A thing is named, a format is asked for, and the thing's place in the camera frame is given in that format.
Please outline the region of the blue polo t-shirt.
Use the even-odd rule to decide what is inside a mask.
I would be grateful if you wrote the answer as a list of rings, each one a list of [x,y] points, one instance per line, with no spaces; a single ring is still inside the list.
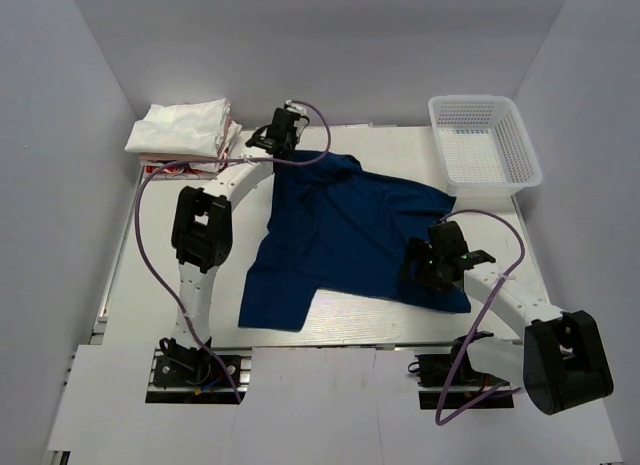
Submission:
[[[267,234],[246,274],[238,324],[300,331],[319,289],[445,313],[471,305],[401,279],[411,238],[451,212],[455,198],[431,186],[366,171],[352,155],[298,151],[274,167]]]

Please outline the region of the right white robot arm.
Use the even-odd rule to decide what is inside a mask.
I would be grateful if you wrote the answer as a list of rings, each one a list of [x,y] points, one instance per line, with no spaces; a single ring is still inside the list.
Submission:
[[[459,225],[441,222],[428,239],[409,240],[400,268],[432,291],[462,291],[494,312],[515,334],[506,340],[480,330],[478,321],[455,340],[443,386],[482,376],[525,392],[546,415],[605,398],[614,382],[595,319],[583,310],[565,311],[532,294],[484,250],[472,251]]]

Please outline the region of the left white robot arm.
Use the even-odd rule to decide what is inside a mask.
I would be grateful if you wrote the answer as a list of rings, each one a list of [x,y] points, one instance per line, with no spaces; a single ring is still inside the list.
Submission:
[[[183,307],[169,345],[187,350],[178,358],[176,369],[188,383],[202,383],[211,372],[211,359],[198,350],[210,344],[213,285],[232,248],[232,212],[273,173],[272,158],[290,158],[308,124],[302,104],[286,102],[275,110],[271,123],[255,131],[245,143],[238,164],[226,167],[204,187],[183,188],[178,196],[171,245],[179,263]]]

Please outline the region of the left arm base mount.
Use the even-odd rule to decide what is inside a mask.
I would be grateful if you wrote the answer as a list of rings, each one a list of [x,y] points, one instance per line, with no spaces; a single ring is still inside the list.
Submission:
[[[145,402],[177,405],[238,405],[250,381],[251,351],[222,349],[220,361],[198,348],[163,338],[154,350]]]

